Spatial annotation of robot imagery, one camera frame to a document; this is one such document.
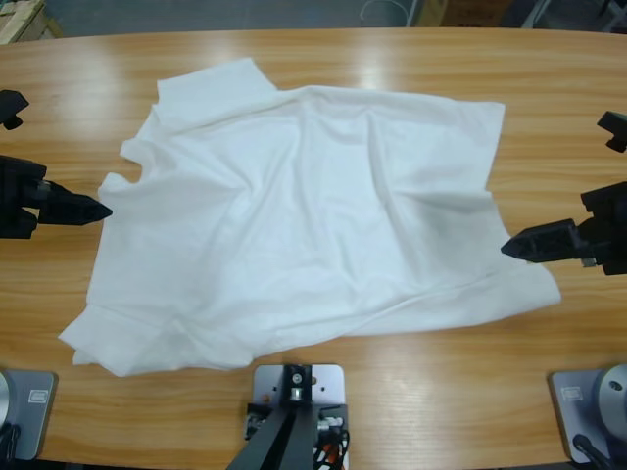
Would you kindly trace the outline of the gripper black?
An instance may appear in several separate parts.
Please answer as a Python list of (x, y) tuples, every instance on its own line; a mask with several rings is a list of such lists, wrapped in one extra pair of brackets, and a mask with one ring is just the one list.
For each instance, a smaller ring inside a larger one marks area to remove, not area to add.
[[(53, 181), (43, 181), (46, 171), (45, 165), (1, 156), (2, 239), (30, 239), (37, 223), (83, 226), (113, 214), (89, 196), (73, 193)], [(40, 209), (38, 218), (24, 208)]]
[(605, 275), (625, 274), (626, 182), (583, 193), (581, 200), (592, 216), (578, 231), (572, 218), (528, 227), (511, 236), (501, 252), (534, 263), (581, 259), (585, 267), (600, 266)]

